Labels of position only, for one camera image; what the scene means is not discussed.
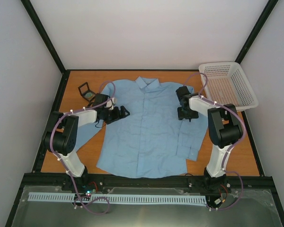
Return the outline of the light blue shirt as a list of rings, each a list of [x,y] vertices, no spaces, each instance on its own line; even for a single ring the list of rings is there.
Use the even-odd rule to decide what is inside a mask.
[[[129,116],[106,126],[97,167],[128,178],[161,178],[186,172],[186,160],[197,160],[207,118],[179,120],[179,83],[158,79],[121,79],[102,93],[114,96]]]

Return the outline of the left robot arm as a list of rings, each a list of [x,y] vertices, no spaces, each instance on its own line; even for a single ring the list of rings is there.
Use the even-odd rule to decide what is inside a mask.
[[[52,112],[42,142],[62,163],[66,174],[74,177],[73,186],[82,191],[88,187],[89,178],[84,175],[87,168],[80,161],[75,148],[79,128],[100,120],[111,124],[129,115],[124,106],[116,106],[116,98],[97,93],[86,107],[79,110]]]

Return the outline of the white plastic basket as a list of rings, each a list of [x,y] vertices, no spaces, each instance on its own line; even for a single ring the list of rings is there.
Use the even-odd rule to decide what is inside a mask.
[[[233,104],[238,112],[258,106],[257,97],[240,64],[231,61],[205,63],[199,66],[204,92],[220,104]]]

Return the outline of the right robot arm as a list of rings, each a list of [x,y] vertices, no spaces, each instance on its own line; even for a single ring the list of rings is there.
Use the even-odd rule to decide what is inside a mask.
[[[236,107],[233,104],[221,105],[198,93],[191,94],[186,86],[179,87],[176,94],[180,103],[177,108],[180,121],[191,121],[200,115],[207,117],[213,149],[204,175],[209,179],[223,177],[235,143],[246,135],[245,125],[238,117]]]

